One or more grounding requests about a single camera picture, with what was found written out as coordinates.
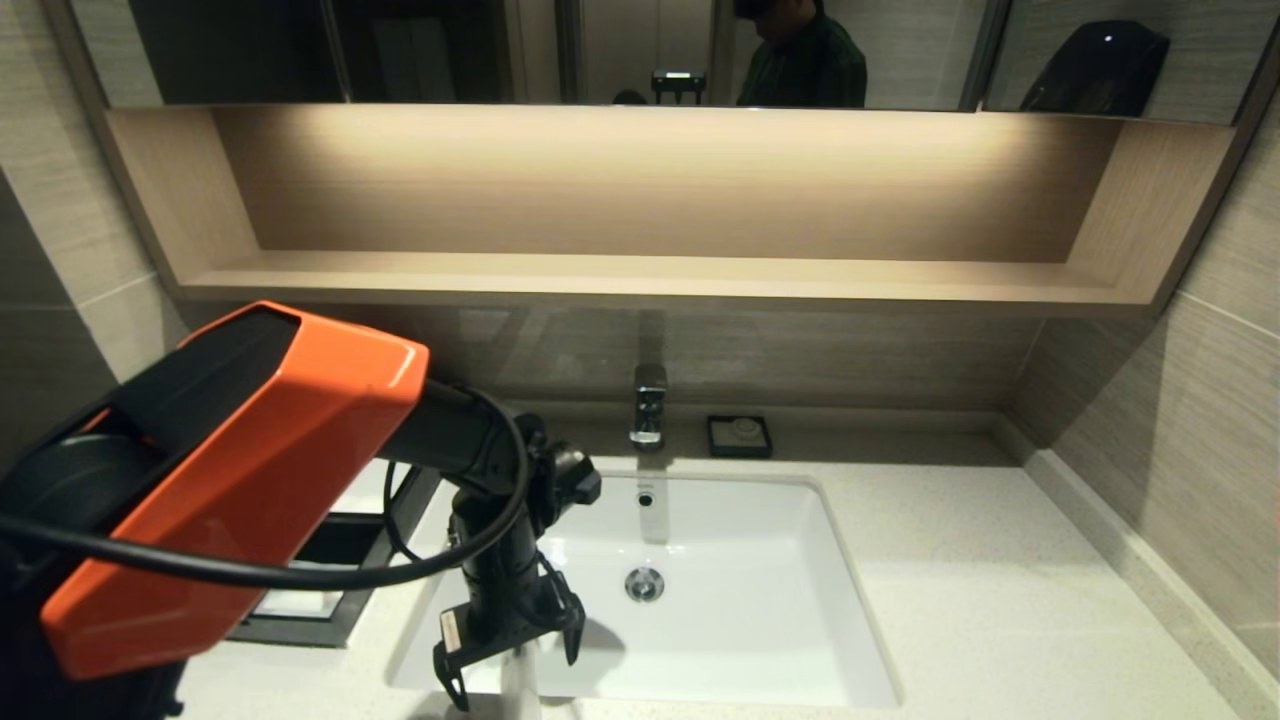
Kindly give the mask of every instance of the baseboard trim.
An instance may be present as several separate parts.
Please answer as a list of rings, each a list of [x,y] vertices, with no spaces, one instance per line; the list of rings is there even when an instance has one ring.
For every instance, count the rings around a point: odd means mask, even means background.
[[[1276,720],[1280,684],[1196,591],[1052,450],[1001,416],[995,439],[1133,588],[1242,720]]]

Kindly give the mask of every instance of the wall tile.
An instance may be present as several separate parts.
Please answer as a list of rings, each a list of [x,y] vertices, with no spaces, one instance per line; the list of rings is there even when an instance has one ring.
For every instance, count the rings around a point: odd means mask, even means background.
[[[1244,165],[1181,290],[1280,333],[1280,101],[1272,101]]]
[[[70,307],[70,297],[0,169],[0,305]]]
[[[128,0],[72,0],[76,22],[113,108],[164,105]]]
[[[228,305],[182,304],[189,327]],[[631,400],[635,365],[667,366],[675,402],[995,407],[1036,319],[838,313],[311,305],[413,337],[431,373],[526,400]]]
[[[1015,414],[1277,673],[1275,337],[1189,299],[1160,322],[1051,320]]]
[[[0,307],[0,469],[113,387],[115,379],[74,309]]]
[[[155,275],[84,304],[79,310],[119,382],[164,357],[188,334]]]
[[[152,272],[38,0],[0,4],[0,164],[76,302]]]

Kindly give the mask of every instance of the undermount sink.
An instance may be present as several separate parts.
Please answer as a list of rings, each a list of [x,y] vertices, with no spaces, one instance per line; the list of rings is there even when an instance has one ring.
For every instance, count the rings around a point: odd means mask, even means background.
[[[442,487],[424,527],[443,537]],[[558,634],[534,648],[538,693],[686,702],[896,707],[876,634],[819,492],[804,482],[608,477],[539,541],[588,612],[570,667]],[[654,573],[660,575],[660,594]],[[628,575],[632,593],[628,594]],[[439,615],[460,570],[425,589],[392,684],[442,691]],[[639,600],[632,594],[640,596]],[[498,693],[500,660],[463,673]]]

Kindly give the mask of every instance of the recessed shelf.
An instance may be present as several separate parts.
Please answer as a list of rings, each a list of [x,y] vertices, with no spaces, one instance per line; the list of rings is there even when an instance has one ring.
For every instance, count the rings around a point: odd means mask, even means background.
[[[797,260],[463,252],[261,251],[184,283],[193,299],[479,305],[1107,314],[1132,305],[1057,263]]]

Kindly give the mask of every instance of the white quartz countertop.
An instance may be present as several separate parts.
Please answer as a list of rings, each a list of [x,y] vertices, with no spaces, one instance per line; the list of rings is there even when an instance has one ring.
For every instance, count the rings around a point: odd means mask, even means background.
[[[858,445],[844,443],[845,452]],[[1129,587],[989,438],[881,436],[860,446],[868,452],[854,461],[845,455],[797,461],[783,454],[771,461],[676,457],[662,464],[672,479],[808,475],[820,486],[883,638],[901,707],[581,698],[547,702],[544,717],[1235,717]],[[637,469],[635,457],[594,460],[604,492],[611,471]],[[349,502],[367,503],[361,493],[369,489],[357,484]],[[443,539],[422,534],[411,542],[422,552]],[[219,644],[188,664],[179,688],[183,719],[463,716],[442,693],[387,682],[422,596],[422,583],[376,591],[346,650]],[[493,703],[475,705],[472,716],[492,716]]]

